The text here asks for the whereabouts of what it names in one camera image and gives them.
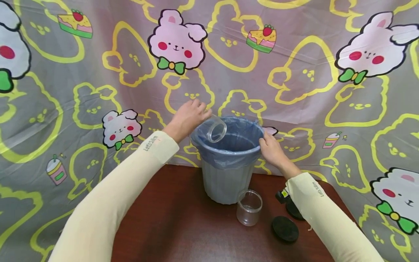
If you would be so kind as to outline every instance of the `cream arm sleeve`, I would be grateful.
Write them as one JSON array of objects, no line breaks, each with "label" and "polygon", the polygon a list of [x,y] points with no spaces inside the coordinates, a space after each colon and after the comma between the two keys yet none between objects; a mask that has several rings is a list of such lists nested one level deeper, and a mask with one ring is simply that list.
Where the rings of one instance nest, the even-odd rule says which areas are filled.
[{"label": "cream arm sleeve", "polygon": [[383,262],[357,225],[323,191],[309,173],[286,183],[303,218],[337,262]]},{"label": "cream arm sleeve", "polygon": [[153,175],[179,150],[154,132],[74,209],[49,262],[109,262],[119,224]]}]

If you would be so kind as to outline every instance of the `blue plastic trash bag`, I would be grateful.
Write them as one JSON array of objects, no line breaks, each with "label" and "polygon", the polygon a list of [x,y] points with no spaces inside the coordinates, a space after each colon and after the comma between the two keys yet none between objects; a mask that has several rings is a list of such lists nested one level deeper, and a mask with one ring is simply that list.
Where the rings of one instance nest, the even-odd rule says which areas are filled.
[{"label": "blue plastic trash bag", "polygon": [[263,129],[256,122],[239,117],[221,117],[227,125],[224,138],[211,143],[198,126],[191,134],[192,144],[201,158],[217,169],[237,169],[254,163],[261,156],[259,138]]}]

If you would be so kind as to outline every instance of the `hand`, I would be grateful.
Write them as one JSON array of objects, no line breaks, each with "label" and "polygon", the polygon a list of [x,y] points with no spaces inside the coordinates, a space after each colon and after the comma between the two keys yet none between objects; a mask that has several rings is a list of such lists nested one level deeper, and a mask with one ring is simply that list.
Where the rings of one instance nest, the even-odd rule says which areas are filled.
[{"label": "hand", "polygon": [[163,128],[176,143],[180,143],[192,131],[211,117],[212,110],[206,110],[207,105],[198,99],[184,103],[173,116],[172,121]]},{"label": "hand", "polygon": [[264,137],[259,139],[262,156],[271,165],[278,168],[286,179],[301,174],[301,170],[284,154],[278,141],[266,131]]}]

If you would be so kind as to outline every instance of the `strawberry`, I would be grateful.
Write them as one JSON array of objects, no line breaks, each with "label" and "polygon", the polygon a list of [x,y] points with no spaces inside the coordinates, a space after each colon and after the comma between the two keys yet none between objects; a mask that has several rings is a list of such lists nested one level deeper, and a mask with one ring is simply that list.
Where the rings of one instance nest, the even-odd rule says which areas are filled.
[{"label": "strawberry", "polygon": [[263,28],[263,35],[264,36],[268,36],[270,34],[272,34],[272,30],[274,30],[274,27],[271,25],[265,25],[265,28]]},{"label": "strawberry", "polygon": [[80,22],[83,20],[83,13],[80,12],[79,10],[71,10],[73,12],[73,17],[77,22]]}]

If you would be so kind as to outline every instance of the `gray patterned backdrop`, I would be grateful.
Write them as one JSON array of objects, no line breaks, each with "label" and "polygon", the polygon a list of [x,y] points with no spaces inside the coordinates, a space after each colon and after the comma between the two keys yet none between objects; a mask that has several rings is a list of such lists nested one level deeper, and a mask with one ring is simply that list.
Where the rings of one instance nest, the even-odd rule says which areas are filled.
[{"label": "gray patterned backdrop", "polygon": [[[0,0],[0,260],[46,261],[73,208],[199,98],[275,134],[387,261],[418,261],[419,1],[166,2]],[[200,166],[180,147],[171,163]]]}]

